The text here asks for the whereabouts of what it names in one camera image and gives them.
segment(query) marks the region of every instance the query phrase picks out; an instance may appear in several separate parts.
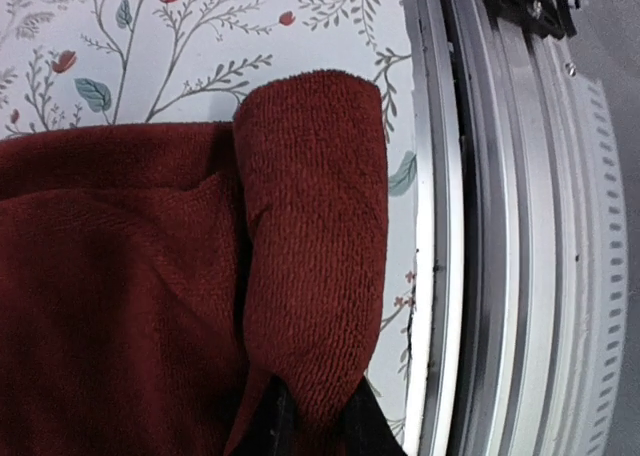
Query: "gray floor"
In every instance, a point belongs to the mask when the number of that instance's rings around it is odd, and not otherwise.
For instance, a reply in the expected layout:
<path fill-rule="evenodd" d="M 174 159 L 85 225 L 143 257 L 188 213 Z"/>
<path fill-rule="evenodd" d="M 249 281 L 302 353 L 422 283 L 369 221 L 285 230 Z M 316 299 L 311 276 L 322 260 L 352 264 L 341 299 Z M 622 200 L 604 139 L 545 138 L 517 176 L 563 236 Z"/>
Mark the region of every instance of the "gray floor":
<path fill-rule="evenodd" d="M 629 315 L 607 456 L 640 455 L 640 0 L 586 0 L 571 41 L 578 70 L 605 86 L 618 137 L 629 230 Z"/>

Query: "black bracket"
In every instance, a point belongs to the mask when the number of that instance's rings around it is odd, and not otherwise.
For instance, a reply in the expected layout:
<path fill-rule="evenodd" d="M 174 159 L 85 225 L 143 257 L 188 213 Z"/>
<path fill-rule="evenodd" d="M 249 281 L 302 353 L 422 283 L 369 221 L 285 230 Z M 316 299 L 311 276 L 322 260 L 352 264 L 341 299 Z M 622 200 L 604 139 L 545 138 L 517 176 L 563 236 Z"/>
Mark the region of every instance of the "black bracket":
<path fill-rule="evenodd" d="M 485 0 L 485 4 L 496 17 L 542 38 L 571 38 L 577 34 L 571 10 L 580 8 L 580 0 Z"/>

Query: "green leaf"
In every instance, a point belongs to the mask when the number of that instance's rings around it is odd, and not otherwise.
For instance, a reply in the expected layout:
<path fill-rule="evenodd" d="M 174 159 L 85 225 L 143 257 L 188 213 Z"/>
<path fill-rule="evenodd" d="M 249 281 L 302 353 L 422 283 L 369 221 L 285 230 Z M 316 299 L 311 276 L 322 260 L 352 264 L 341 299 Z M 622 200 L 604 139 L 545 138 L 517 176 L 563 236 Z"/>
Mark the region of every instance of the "green leaf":
<path fill-rule="evenodd" d="M 111 91 L 105 84 L 88 78 L 77 78 L 75 83 L 78 94 L 87 102 L 91 111 L 99 113 L 111 107 Z"/>
<path fill-rule="evenodd" d="M 413 151 L 407 151 L 398 170 L 389 176 L 389 196 L 405 194 L 415 181 L 417 172 L 416 154 Z"/>
<path fill-rule="evenodd" d="M 124 29 L 131 24 L 133 16 L 131 16 L 131 5 L 129 0 L 122 0 L 118 11 L 116 11 L 116 23 L 120 29 Z"/>

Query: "floral tablecloth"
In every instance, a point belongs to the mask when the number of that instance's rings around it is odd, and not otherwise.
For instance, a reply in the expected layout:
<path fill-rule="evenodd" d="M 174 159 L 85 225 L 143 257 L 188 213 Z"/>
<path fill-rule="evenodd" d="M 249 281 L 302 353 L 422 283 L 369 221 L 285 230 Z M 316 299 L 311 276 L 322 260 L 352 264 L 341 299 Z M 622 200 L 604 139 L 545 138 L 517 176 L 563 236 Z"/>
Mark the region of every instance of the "floral tablecloth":
<path fill-rule="evenodd" d="M 368 377 L 402 439 L 416 211 L 413 68 L 402 0 L 4 5 L 0 138 L 101 124 L 229 120 L 252 88 L 318 68 L 378 84 L 391 204 L 382 333 Z"/>

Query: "folded red cloth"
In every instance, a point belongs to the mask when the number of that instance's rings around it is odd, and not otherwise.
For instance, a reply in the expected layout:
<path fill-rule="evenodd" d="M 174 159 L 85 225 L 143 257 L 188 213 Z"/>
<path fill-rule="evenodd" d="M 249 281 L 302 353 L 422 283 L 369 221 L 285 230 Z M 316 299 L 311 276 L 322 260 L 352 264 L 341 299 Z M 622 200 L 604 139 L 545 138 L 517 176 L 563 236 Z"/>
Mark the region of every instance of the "folded red cloth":
<path fill-rule="evenodd" d="M 326 71 L 1 143 L 0 454 L 228 455 L 272 375 L 331 434 L 380 327 L 380 106 Z"/>

